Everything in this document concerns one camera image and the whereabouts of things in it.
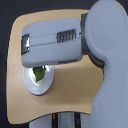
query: beige board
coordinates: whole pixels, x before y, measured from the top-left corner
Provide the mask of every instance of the beige board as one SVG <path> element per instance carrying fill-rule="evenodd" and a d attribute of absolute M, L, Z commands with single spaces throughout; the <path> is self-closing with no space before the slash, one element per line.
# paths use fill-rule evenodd
<path fill-rule="evenodd" d="M 91 102 L 103 81 L 102 70 L 84 56 L 82 61 L 56 65 L 50 89 L 41 96 L 31 94 L 24 83 L 21 64 L 21 32 L 41 20 L 78 17 L 87 10 L 52 10 L 20 16 L 12 26 L 7 61 L 7 116 L 11 124 L 29 122 L 40 116 L 77 111 L 91 113 Z"/>

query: gray robot arm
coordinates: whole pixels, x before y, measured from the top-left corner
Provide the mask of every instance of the gray robot arm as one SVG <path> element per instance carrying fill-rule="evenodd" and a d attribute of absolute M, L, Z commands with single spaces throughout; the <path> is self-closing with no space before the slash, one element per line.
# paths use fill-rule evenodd
<path fill-rule="evenodd" d="M 43 21 L 27 26 L 22 32 L 22 64 L 29 68 L 79 61 L 82 54 L 90 51 L 105 63 L 104 81 L 92 102 L 92 128 L 128 128 L 127 14 L 115 0 L 100 0 L 85 19 L 82 29 L 77 18 Z M 52 29 L 47 26 L 49 29 L 43 30 L 46 24 L 52 23 Z M 66 32 L 70 33 L 67 34 L 69 38 L 72 37 L 71 33 L 75 33 L 75 38 L 73 36 L 73 40 L 63 41 Z"/>

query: green object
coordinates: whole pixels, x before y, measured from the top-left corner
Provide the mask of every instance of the green object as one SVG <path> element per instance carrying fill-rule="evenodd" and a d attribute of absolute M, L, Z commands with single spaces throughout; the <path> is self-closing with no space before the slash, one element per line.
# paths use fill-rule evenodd
<path fill-rule="evenodd" d="M 43 77 L 45 76 L 45 70 L 46 70 L 45 66 L 44 66 L 44 68 L 36 67 L 36 68 L 33 69 L 33 72 L 34 72 L 35 77 L 36 77 L 36 82 L 43 79 Z"/>

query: gray plastic housing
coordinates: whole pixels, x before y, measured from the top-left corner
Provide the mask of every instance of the gray plastic housing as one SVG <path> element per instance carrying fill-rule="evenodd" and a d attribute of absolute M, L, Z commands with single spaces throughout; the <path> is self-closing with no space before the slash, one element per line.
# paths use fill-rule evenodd
<path fill-rule="evenodd" d="M 22 30 L 22 37 L 25 35 L 29 35 L 29 50 L 22 54 L 24 67 L 63 64 L 82 59 L 78 18 L 35 22 Z"/>

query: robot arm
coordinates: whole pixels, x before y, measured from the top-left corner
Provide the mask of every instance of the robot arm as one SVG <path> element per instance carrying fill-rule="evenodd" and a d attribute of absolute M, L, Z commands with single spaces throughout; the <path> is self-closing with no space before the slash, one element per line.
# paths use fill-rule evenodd
<path fill-rule="evenodd" d="M 118 2 L 100 0 L 84 22 L 82 28 L 77 18 L 42 21 L 24 28 L 22 64 L 30 68 L 79 61 L 90 51 L 105 63 L 104 81 L 92 102 L 92 128 L 128 128 L 127 14 Z"/>

